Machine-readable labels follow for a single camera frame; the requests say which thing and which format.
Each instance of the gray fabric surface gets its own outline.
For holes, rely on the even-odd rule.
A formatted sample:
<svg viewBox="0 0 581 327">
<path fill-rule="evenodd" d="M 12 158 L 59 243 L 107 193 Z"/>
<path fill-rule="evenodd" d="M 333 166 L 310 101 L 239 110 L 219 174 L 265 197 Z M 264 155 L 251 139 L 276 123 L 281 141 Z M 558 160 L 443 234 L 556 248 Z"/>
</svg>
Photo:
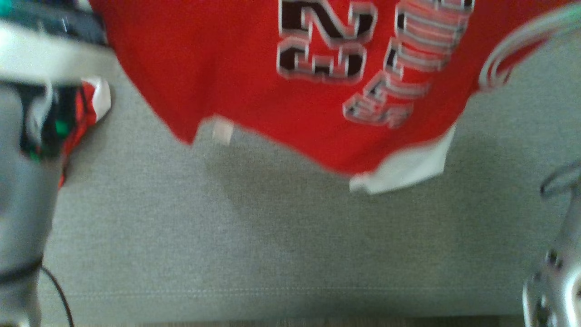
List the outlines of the gray fabric surface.
<svg viewBox="0 0 581 327">
<path fill-rule="evenodd" d="M 522 316 L 445 318 L 317 318 L 261 321 L 170 322 L 101 327 L 523 327 Z M 46 327 L 65 327 L 47 325 Z"/>
<path fill-rule="evenodd" d="M 581 157 L 581 40 L 471 99 L 444 176 L 382 196 L 237 129 L 175 141 L 119 73 L 73 156 L 46 264 L 81 323 L 521 312 L 568 200 L 541 180 Z M 45 321 L 64 313 L 46 279 Z"/>
</svg>

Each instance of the red jersey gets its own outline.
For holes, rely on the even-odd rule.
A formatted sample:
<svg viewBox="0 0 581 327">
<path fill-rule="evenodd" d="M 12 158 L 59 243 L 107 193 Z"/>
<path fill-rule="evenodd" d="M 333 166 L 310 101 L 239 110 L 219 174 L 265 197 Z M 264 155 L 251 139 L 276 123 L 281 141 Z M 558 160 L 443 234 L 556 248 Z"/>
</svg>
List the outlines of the red jersey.
<svg viewBox="0 0 581 327">
<path fill-rule="evenodd" d="M 220 115 L 349 176 L 445 138 L 471 94 L 581 20 L 567 0 L 91 4 L 179 139 Z"/>
</svg>

